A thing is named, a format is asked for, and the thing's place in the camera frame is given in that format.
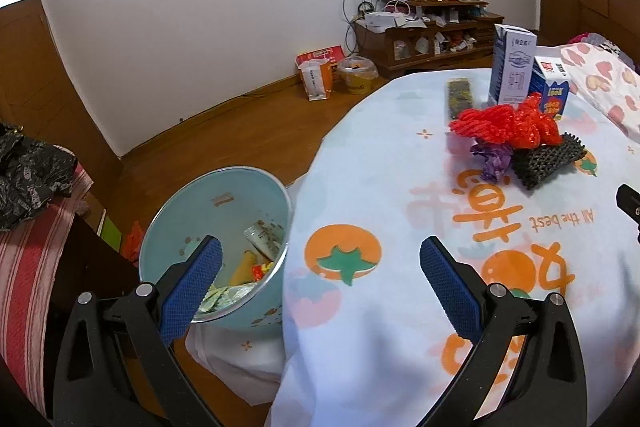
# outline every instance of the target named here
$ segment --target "blue gripper pad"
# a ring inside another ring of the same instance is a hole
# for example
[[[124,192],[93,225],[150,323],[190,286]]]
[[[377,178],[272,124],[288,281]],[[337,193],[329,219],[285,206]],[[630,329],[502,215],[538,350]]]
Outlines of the blue gripper pad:
[[[191,259],[185,261],[191,263],[191,266],[162,304],[160,336],[165,346],[186,333],[191,319],[222,267],[222,245],[215,237],[207,236],[191,256],[197,258],[192,263]]]
[[[455,261],[437,238],[429,237],[422,242],[422,271],[456,333],[475,345],[482,335],[480,305],[451,263]]]

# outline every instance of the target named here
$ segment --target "metal screw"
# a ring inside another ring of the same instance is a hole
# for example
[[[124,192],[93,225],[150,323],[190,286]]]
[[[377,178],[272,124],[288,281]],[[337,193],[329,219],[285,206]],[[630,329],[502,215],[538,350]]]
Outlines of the metal screw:
[[[492,284],[491,286],[489,286],[489,291],[496,297],[504,297],[505,295],[507,295],[507,288],[505,288],[501,284]]]
[[[82,292],[78,297],[78,303],[87,304],[91,302],[91,293],[90,292]]]
[[[559,293],[552,293],[549,297],[549,300],[556,306],[562,306],[564,304],[564,297],[562,297]]]
[[[154,287],[151,286],[148,282],[145,282],[136,288],[136,295],[138,297],[148,297],[149,295],[151,295],[151,292],[153,290]]]

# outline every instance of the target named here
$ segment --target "red striped fabric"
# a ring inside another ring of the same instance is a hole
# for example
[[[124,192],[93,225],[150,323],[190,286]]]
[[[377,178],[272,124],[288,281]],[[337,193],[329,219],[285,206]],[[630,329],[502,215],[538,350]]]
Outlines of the red striped fabric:
[[[55,197],[36,219],[0,234],[0,355],[43,414],[49,298],[74,211],[92,183],[78,164],[70,198]]]

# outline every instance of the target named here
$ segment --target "bucket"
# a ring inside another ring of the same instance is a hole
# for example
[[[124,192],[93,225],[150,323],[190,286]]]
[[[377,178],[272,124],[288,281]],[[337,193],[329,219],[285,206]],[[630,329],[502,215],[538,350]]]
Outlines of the bucket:
[[[216,286],[225,286],[246,250],[255,248],[242,235],[256,221],[282,227],[284,241],[271,270],[238,302],[204,314],[193,323],[215,321],[227,330],[279,329],[282,266],[289,245],[292,204],[272,174],[253,167],[229,167],[204,174],[178,190],[162,206],[140,248],[140,280],[157,283],[172,264],[188,259],[206,235],[222,244],[223,265]]]

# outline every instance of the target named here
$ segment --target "snack package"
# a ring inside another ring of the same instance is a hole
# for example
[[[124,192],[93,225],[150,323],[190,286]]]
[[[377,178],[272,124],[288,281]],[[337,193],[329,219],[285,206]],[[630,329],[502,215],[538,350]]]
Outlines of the snack package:
[[[309,100],[326,100],[334,84],[328,58],[312,58],[298,65]]]
[[[452,78],[447,81],[447,105],[449,120],[455,120],[465,109],[474,107],[468,78]]]

